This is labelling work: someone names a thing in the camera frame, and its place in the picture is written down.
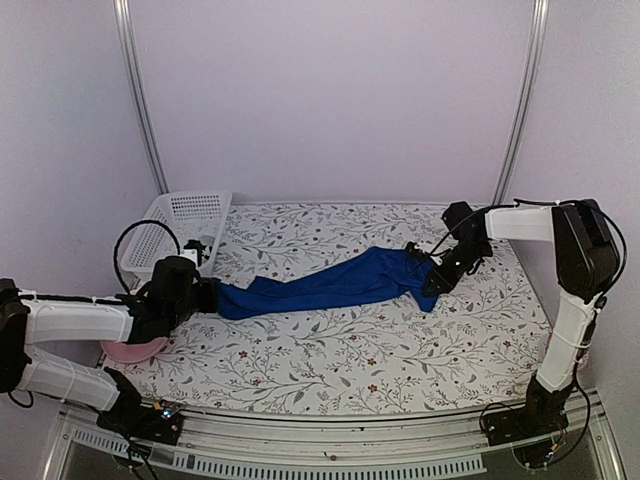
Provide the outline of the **blue towel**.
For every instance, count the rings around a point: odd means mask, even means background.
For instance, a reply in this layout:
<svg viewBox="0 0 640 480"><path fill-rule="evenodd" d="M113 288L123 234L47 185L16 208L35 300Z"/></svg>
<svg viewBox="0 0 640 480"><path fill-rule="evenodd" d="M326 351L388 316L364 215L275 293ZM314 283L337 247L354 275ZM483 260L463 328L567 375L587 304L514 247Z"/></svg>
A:
<svg viewBox="0 0 640 480"><path fill-rule="evenodd" d="M225 319L373 304L410 294L420 310L431 312L437 295L423 293L433 269L398 249L371 247L364 253L288 282L255 277L245 288L219 283L217 312Z"/></svg>

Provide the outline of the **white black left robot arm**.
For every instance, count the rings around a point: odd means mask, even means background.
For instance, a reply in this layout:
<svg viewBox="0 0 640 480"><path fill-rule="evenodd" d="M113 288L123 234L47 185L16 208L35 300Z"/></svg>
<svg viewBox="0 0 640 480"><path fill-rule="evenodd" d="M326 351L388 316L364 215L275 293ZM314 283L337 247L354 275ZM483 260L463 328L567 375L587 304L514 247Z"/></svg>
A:
<svg viewBox="0 0 640 480"><path fill-rule="evenodd" d="M128 434L148 426L138 390L120 372L89 368L42 350L44 343L99 341L143 345L167 338L196 313L218 306L217 283L193 261L158 261L136 292L73 297L19 289L1 281L1 390L30 391L110 415Z"/></svg>

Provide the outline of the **white plastic basket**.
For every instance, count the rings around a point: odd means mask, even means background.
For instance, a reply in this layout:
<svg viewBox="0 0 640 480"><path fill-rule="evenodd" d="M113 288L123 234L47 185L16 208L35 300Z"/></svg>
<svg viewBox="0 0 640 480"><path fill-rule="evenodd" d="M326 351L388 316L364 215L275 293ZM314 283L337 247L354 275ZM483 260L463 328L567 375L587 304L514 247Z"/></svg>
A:
<svg viewBox="0 0 640 480"><path fill-rule="evenodd" d="M176 253L176 243L183 246L190 239L198 240L201 231L209 230L215 233L215 242L205 244L207 260L198 271L211 275L231 201L232 193L226 190L182 191L157 197L145 217L165 226L145 224L134 228L120 256L120 269L146 282L156 261Z"/></svg>

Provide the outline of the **light green towel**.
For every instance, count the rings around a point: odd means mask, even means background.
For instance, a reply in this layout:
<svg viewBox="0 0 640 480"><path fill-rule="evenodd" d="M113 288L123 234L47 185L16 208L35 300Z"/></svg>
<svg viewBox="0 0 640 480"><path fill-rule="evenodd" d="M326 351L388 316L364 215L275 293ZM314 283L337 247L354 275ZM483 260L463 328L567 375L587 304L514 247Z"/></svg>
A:
<svg viewBox="0 0 640 480"><path fill-rule="evenodd" d="M209 230L201 231L198 236L198 241L202 244L212 245L215 242L216 235Z"/></svg>

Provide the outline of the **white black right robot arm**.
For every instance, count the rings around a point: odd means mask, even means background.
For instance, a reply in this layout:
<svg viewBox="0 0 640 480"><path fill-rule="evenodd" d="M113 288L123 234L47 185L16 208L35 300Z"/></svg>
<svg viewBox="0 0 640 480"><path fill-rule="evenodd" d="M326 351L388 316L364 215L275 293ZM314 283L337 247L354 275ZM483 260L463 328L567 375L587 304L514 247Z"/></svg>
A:
<svg viewBox="0 0 640 480"><path fill-rule="evenodd" d="M510 205L474 209L461 201L442 215L453 246L433 246L426 254L434 265L426 276L423 294L450 293L463 276L491 255L495 241L536 243L547 247L547 265L554 293L555 317L543 360L532 375L525 404L514 412L491 414L486 431L537 436L566 423L564 408L577 388L580 360L587 353L597 316L609 291L620 280L627 263L624 236L614 220L592 198L559 201L516 199Z"/></svg>

